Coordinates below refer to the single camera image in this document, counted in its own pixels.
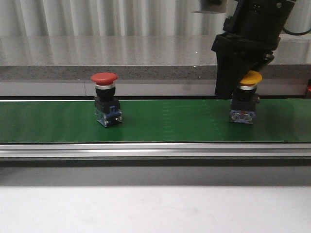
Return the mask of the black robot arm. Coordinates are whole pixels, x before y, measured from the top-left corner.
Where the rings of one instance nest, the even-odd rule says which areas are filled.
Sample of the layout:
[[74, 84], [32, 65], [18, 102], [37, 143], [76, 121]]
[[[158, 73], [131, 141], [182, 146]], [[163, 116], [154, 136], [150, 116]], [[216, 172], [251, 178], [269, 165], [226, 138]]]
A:
[[233, 16], [224, 22], [224, 33], [216, 35], [211, 48], [217, 56], [217, 97], [230, 99], [249, 71], [260, 71], [272, 62], [294, 5], [294, 0], [238, 1]]

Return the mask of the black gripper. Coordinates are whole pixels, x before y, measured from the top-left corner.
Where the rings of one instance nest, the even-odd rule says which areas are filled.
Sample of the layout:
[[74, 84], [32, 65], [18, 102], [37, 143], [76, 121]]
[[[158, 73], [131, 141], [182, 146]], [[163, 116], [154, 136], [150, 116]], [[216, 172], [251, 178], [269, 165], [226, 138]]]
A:
[[215, 95], [228, 100], [240, 83], [251, 86], [260, 82], [259, 71], [275, 58], [271, 53], [279, 45], [281, 17], [229, 16], [223, 30], [216, 35], [211, 50], [217, 56]]

